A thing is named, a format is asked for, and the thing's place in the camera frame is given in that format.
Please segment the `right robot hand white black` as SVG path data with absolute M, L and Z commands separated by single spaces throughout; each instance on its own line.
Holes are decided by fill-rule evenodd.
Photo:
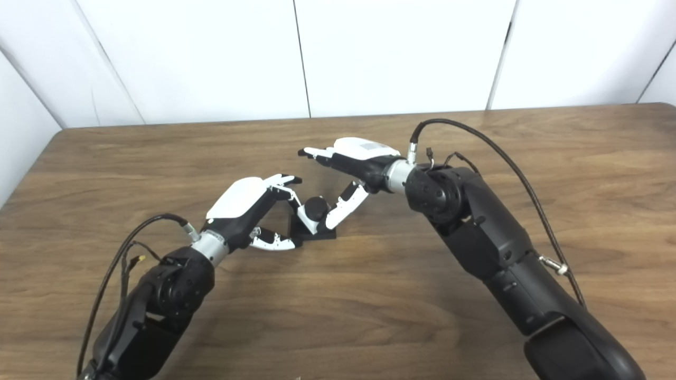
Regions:
M 371 194 L 405 193 L 413 165 L 389 145 L 358 137 L 337 139 L 324 149 L 304 147 L 298 156 L 350 175 L 353 180 L 335 205 L 323 197 L 309 198 L 295 214 L 311 235 L 333 233 L 335 227 L 352 214 Z

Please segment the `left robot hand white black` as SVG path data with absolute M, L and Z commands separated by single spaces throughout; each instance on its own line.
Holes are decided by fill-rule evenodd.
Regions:
M 277 202 L 299 207 L 300 201 L 289 184 L 300 184 L 299 176 L 277 174 L 266 179 L 258 176 L 242 178 L 224 192 L 206 213 L 201 229 L 220 236 L 228 252 L 254 247 L 267 251 L 301 248 L 302 240 L 294 239 L 260 226 L 260 221 Z

